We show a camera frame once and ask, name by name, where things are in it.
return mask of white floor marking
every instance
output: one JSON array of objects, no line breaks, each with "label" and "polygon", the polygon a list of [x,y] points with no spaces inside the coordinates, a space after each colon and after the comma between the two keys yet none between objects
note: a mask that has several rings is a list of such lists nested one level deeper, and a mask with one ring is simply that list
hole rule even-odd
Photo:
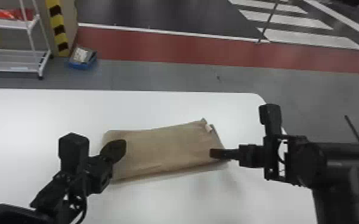
[{"label": "white floor marking", "polygon": [[[240,12],[248,19],[254,21],[267,21],[270,16],[268,13],[258,13],[254,11],[240,10]],[[281,23],[295,26],[314,27],[332,30],[332,28],[320,20],[311,18],[293,17],[288,15],[273,15],[271,18],[272,23]]]},{"label": "white floor marking", "polygon": [[310,5],[312,5],[313,7],[318,8],[319,10],[323,11],[324,13],[327,13],[328,15],[334,17],[335,19],[345,23],[346,25],[352,27],[353,29],[355,29],[356,31],[359,32],[359,24],[356,23],[355,21],[351,20],[350,18],[337,13],[336,11],[330,9],[329,7],[319,3],[317,1],[314,1],[314,0],[304,0],[304,1],[309,3]]},{"label": "white floor marking", "polygon": [[348,38],[327,36],[312,33],[299,33],[284,30],[267,29],[264,36],[270,41],[284,43],[298,43],[315,46],[331,46],[335,48],[359,49],[359,45]]},{"label": "white floor marking", "polygon": [[[143,29],[143,28],[134,28],[134,27],[125,27],[125,26],[109,26],[109,25],[94,24],[94,23],[78,23],[78,26],[96,28],[96,29],[126,30],[126,31],[144,32],[144,33],[161,33],[161,34],[168,34],[168,35],[194,36],[194,37],[198,37],[198,38],[215,38],[215,39],[225,39],[225,40],[233,40],[233,41],[256,42],[258,40],[257,38],[241,38],[241,37],[237,37],[237,36],[220,36],[220,35],[209,35],[209,34],[202,34],[202,33],[187,33],[187,32]],[[265,39],[263,39],[262,42],[269,43],[269,41],[265,40]]]},{"label": "white floor marking", "polygon": [[[229,0],[229,1],[232,4],[244,5],[244,6],[250,6],[250,7],[257,7],[257,8],[272,9],[274,7],[274,3],[262,2],[262,1],[256,1],[256,0]],[[281,11],[288,11],[288,12],[293,12],[293,13],[307,14],[307,12],[304,11],[302,8],[299,8],[299,7],[294,6],[294,5],[279,4],[277,9],[281,10]]]}]

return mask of black cable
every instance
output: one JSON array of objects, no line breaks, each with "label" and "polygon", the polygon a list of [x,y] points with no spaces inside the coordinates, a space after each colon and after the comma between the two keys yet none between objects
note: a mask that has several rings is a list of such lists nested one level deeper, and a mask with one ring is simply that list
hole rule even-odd
[{"label": "black cable", "polygon": [[277,159],[279,160],[280,163],[285,164],[285,161],[278,154],[277,154]]},{"label": "black cable", "polygon": [[85,176],[82,178],[82,216],[79,218],[79,220],[75,224],[81,224],[83,220],[85,219],[86,212],[88,211],[88,202],[86,200],[86,181]]}]

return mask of gray floor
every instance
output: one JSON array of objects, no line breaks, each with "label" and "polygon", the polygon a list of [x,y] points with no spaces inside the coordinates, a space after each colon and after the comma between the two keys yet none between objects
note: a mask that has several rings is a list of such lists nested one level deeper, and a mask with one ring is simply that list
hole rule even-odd
[{"label": "gray floor", "polygon": [[56,58],[45,80],[0,73],[0,88],[253,92],[281,105],[289,134],[312,141],[355,141],[344,114],[359,131],[359,74],[108,60],[77,71]]}]

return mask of metal rack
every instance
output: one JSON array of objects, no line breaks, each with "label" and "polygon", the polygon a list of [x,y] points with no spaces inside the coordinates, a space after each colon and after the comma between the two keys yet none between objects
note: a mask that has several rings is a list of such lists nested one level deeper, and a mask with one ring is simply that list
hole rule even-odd
[{"label": "metal rack", "polygon": [[[36,15],[34,15],[31,21],[28,21],[26,17],[23,0],[19,0],[19,2],[24,21],[0,19],[0,29],[26,30],[32,50],[0,49],[0,71],[34,72],[38,74],[38,79],[42,80],[43,70],[48,59],[51,57],[50,45],[45,33],[45,28],[36,0],[32,0]],[[32,30],[37,23],[41,25],[47,45],[46,51],[37,51],[33,43]]]}]

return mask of floor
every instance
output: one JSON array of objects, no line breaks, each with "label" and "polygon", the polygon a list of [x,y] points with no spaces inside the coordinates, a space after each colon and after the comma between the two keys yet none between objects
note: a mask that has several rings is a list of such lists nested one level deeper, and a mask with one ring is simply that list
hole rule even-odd
[{"label": "floor", "polygon": [[[359,49],[359,23],[348,21],[348,15],[338,12],[341,4],[279,1],[264,39]],[[260,31],[274,7],[274,0],[102,0],[98,3],[77,1],[80,26],[131,27],[249,39],[262,37]]]},{"label": "floor", "polygon": [[108,60],[359,73],[355,11],[280,0],[262,36],[273,6],[272,0],[78,0],[78,44]]}]

